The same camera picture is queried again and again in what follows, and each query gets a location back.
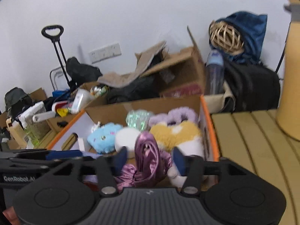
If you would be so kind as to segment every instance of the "white wall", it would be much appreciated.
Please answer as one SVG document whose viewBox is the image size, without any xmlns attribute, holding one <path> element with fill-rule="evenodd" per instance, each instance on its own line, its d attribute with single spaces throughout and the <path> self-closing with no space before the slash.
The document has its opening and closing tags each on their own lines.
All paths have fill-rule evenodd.
<svg viewBox="0 0 300 225">
<path fill-rule="evenodd" d="M 64 53 L 82 63 L 90 63 L 91 50 L 119 42 L 122 56 L 97 65 L 102 73 L 128 73 L 136 66 L 134 52 L 159 40 L 166 39 L 171 51 L 189 46 L 187 25 L 206 58 L 211 21 L 248 10 L 268 14 L 262 59 L 275 69 L 290 22 L 284 3 L 286 0 L 1 0 L 0 66 L 4 69 L 9 65 L 24 90 L 43 87 L 50 95 L 49 72 L 59 63 L 50 40 L 41 35 L 45 25 L 64 26 Z M 5 85 L 0 90 L 1 110 L 4 94 L 12 88 L 12 83 L 6 84 L 10 77 L 1 73 L 0 84 Z"/>
</svg>

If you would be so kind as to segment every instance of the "wall socket panel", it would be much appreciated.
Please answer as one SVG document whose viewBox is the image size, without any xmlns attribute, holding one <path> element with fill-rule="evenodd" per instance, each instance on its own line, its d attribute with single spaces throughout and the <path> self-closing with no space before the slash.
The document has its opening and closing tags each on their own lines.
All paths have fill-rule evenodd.
<svg viewBox="0 0 300 225">
<path fill-rule="evenodd" d="M 92 63 L 96 63 L 104 59 L 120 55 L 122 55 L 122 53 L 119 43 L 103 47 L 101 49 L 97 49 L 89 53 L 89 57 Z"/>
</svg>

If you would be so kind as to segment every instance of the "purple satin fabric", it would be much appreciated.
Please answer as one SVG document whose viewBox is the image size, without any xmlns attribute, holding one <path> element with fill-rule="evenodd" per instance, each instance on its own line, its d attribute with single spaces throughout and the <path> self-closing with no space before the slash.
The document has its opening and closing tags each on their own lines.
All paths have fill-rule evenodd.
<svg viewBox="0 0 300 225">
<path fill-rule="evenodd" d="M 171 155 L 158 148 L 153 135 L 142 132 L 135 143 L 136 166 L 124 165 L 121 175 L 115 177 L 119 191 L 124 187 L 150 188 L 162 181 L 172 166 Z"/>
</svg>

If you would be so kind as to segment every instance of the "black handle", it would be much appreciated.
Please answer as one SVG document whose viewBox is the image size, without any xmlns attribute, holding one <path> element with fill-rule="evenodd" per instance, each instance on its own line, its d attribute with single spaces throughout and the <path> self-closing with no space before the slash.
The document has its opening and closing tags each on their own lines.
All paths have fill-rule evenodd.
<svg viewBox="0 0 300 225">
<path fill-rule="evenodd" d="M 182 188 L 184 196 L 199 196 L 204 174 L 204 160 L 200 156 L 186 156 L 188 174 Z"/>
<path fill-rule="evenodd" d="M 57 35 L 47 34 L 47 30 L 59 29 L 59 33 Z M 64 32 L 64 28 L 61 25 L 48 25 L 42 29 L 42 35 L 52 41 L 52 43 L 59 41 L 60 36 Z"/>
</svg>

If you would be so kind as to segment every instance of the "water bottle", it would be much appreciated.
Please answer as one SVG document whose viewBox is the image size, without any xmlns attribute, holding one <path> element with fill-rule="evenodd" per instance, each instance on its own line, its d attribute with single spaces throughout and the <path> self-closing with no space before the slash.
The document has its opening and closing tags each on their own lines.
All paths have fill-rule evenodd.
<svg viewBox="0 0 300 225">
<path fill-rule="evenodd" d="M 216 95 L 223 92 L 224 61 L 218 50 L 212 50 L 207 58 L 205 95 Z"/>
<path fill-rule="evenodd" d="M 24 140 L 27 143 L 27 146 L 30 145 L 30 143 L 32 143 L 34 146 L 38 146 L 40 142 L 39 142 L 38 138 L 36 137 L 36 135 L 30 130 L 30 126 L 25 121 L 25 117 L 22 116 L 19 118 L 19 120 L 21 121 L 21 124 L 24 128 L 24 132 L 26 134 L 26 136 L 24 137 Z"/>
</svg>

